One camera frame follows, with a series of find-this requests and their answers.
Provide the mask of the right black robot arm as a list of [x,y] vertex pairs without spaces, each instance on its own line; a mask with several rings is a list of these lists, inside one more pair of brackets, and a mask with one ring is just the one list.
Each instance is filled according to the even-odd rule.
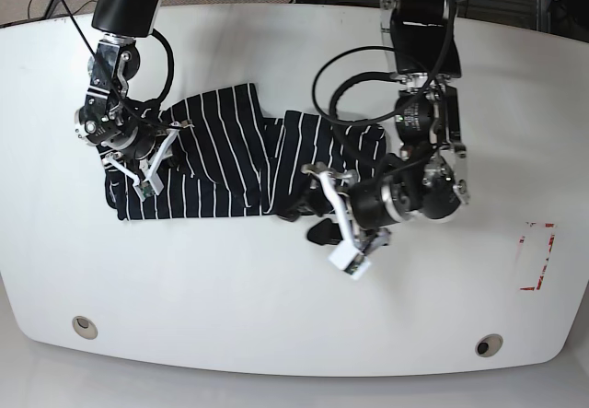
[[[91,49],[89,86],[84,105],[75,113],[75,133],[90,146],[103,146],[101,161],[132,181],[140,200],[159,195],[157,171],[172,158],[172,145],[191,121],[164,122],[161,105],[173,82],[175,63],[167,39],[155,29],[161,0],[98,0],[91,25],[103,33]],[[164,48],[167,77],[160,94],[146,101],[131,99],[129,82],[141,63],[139,39],[153,37]]]

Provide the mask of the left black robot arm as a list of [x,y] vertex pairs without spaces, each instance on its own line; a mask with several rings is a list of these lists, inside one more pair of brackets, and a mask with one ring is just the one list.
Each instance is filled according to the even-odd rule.
[[[443,221],[469,201],[468,151],[460,129],[457,92],[452,81],[462,75],[454,40],[457,6],[465,0],[380,0],[380,50],[391,52],[386,72],[352,76],[333,92],[319,116],[331,127],[343,151],[371,174],[338,171],[323,162],[298,163],[303,188],[281,211],[295,221],[320,217],[308,232],[318,245],[332,248],[329,261],[351,277],[369,267],[369,255],[390,240],[390,227],[423,216]],[[361,120],[343,120],[341,97],[372,81],[400,83],[395,108],[398,153],[372,157],[346,135]]]

